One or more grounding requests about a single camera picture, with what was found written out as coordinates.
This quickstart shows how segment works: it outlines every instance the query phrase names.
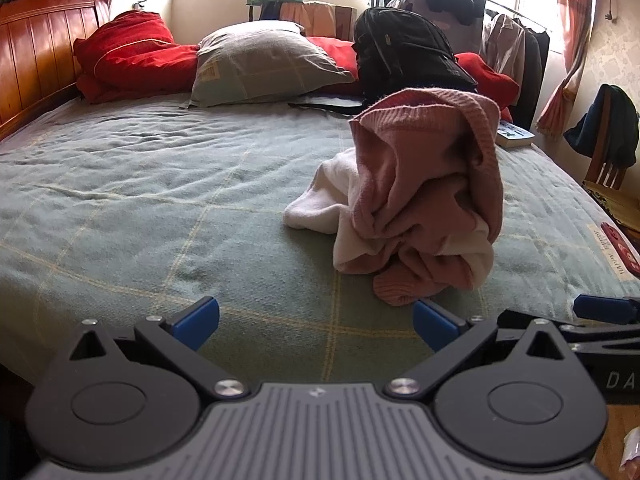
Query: red blanket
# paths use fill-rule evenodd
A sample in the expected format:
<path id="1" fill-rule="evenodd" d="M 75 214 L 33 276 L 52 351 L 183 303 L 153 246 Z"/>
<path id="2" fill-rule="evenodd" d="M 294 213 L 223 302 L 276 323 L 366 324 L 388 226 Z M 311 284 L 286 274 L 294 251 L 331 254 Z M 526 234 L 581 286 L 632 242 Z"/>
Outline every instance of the red blanket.
<path id="1" fill-rule="evenodd" d="M 174 43 L 159 14 L 130 10 L 74 42 L 78 89 L 92 103 L 190 92 L 197 50 Z"/>

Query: wooden floor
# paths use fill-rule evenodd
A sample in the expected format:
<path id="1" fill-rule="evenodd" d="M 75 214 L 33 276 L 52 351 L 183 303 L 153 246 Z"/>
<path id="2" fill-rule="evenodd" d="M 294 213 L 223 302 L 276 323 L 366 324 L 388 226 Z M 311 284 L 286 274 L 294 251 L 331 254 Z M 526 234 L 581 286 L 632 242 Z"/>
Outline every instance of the wooden floor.
<path id="1" fill-rule="evenodd" d="M 625 435 L 640 426 L 640 406 L 609 406 L 609 424 L 596 452 L 596 467 L 610 480 L 628 480 L 619 471 Z"/>

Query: wooden chair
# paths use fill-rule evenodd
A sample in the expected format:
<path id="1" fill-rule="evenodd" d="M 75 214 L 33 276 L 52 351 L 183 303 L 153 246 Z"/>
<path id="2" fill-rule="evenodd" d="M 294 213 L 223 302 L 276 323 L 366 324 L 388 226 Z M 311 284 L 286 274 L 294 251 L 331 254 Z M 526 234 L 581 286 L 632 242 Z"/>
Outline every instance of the wooden chair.
<path id="1" fill-rule="evenodd" d="M 640 251 L 640 201 L 620 191 L 626 168 L 604 162 L 609 140 L 611 90 L 606 88 L 596 147 L 582 186 Z"/>
<path id="2" fill-rule="evenodd" d="M 620 189 L 624 180 L 626 168 L 616 168 L 610 162 L 605 163 L 606 149 L 609 140 L 609 117 L 611 114 L 611 89 L 606 88 L 604 103 L 602 105 L 602 117 L 598 129 L 596 147 L 591 157 L 591 163 L 584 177 L 587 182 L 594 182 L 601 186 Z"/>

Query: patterned wallpaper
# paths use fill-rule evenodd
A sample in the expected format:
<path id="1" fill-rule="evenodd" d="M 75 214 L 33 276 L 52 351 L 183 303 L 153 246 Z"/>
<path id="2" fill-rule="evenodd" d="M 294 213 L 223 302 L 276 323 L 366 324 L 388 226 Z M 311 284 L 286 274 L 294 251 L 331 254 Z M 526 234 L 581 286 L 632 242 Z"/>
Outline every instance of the patterned wallpaper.
<path id="1" fill-rule="evenodd" d="M 612 0 L 614 21 L 605 19 L 609 0 L 596 0 L 589 53 L 569 126 L 587 112 L 603 83 L 620 86 L 640 111 L 640 0 Z M 637 152 L 640 160 L 640 148 Z M 581 181 L 590 159 L 575 153 L 562 141 L 555 162 Z M 622 190 L 640 198 L 640 162 L 627 170 Z"/>

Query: bed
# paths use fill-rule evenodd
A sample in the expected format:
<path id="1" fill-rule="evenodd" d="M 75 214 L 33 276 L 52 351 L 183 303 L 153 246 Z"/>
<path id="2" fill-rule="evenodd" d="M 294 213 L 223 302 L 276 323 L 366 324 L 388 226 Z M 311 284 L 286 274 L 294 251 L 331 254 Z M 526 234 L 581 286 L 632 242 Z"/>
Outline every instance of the bed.
<path id="1" fill-rule="evenodd" d="M 89 105 L 70 49 L 106 15 L 104 0 L 0 9 L 0 364 L 34 383 L 80 320 L 131 324 L 204 295 L 222 320 L 201 353 L 249 381 L 382 380 L 427 357 L 409 307 L 336 272 L 333 237 L 282 223 L 318 164 L 352 145 L 347 119 L 286 103 L 185 110 L 184 94 Z M 435 301 L 570 319 L 580 293 L 640 296 L 577 183 L 534 147 L 498 158 L 494 269 Z"/>

